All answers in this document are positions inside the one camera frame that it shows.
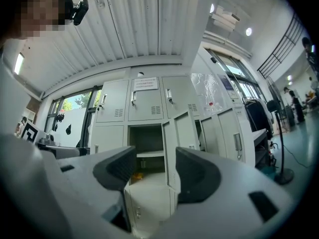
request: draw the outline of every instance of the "floor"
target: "floor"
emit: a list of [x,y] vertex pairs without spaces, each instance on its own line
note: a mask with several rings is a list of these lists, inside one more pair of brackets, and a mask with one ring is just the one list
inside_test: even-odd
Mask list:
[[[283,187],[291,196],[298,200],[302,196],[307,182],[312,176],[314,164],[319,155],[319,112],[313,111],[305,116],[306,121],[302,122],[290,132],[284,133],[284,146],[293,153],[296,160],[308,167],[305,168],[298,164],[293,155],[285,149],[285,163],[284,167],[290,168],[294,171],[294,179]],[[279,149],[273,151],[277,164],[281,166],[281,144],[280,137],[275,136],[273,142],[277,143]]]

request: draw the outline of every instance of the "shelf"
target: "shelf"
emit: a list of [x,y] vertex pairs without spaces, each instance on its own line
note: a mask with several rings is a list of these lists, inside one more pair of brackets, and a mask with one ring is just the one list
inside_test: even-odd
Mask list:
[[164,157],[164,151],[157,150],[157,151],[142,152],[142,153],[138,153],[136,157]]
[[166,178],[165,173],[144,173],[143,179],[141,180],[134,180],[131,179],[130,186],[165,186],[166,185]]

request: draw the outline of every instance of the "ceiling light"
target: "ceiling light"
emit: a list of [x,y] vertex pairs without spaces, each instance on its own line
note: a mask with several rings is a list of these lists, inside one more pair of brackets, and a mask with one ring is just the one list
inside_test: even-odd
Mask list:
[[21,53],[19,53],[18,58],[16,59],[15,68],[14,68],[14,72],[16,74],[19,74],[23,60],[24,60],[24,56]]
[[246,29],[246,35],[247,35],[247,36],[250,36],[251,33],[252,33],[252,30],[251,30],[250,27],[248,27],[248,28]]
[[214,7],[213,4],[211,4],[211,8],[210,8],[210,12],[209,13],[212,13],[214,10],[215,10],[215,7]]

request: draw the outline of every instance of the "white locker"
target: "white locker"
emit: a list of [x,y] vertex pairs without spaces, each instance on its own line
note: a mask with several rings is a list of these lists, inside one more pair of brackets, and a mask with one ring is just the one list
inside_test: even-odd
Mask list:
[[162,124],[164,154],[166,156],[167,184],[177,193],[180,181],[176,171],[176,147],[199,150],[195,121],[190,110]]
[[124,126],[96,126],[92,132],[90,153],[123,147]]
[[96,122],[124,121],[126,95],[129,80],[110,82],[103,85]]
[[201,124],[207,152],[236,161],[245,161],[245,157],[241,155],[242,151],[238,151],[238,147],[236,149],[236,144],[242,144],[242,135],[235,110],[231,108],[214,114],[201,120]]
[[163,119],[163,107],[160,95],[160,83],[157,90],[134,91],[132,80],[129,105],[129,120],[160,120]]
[[170,198],[167,186],[130,187],[133,226],[137,230],[155,232],[170,217]]
[[162,77],[168,118],[190,109],[193,116],[199,116],[197,95],[188,76]]

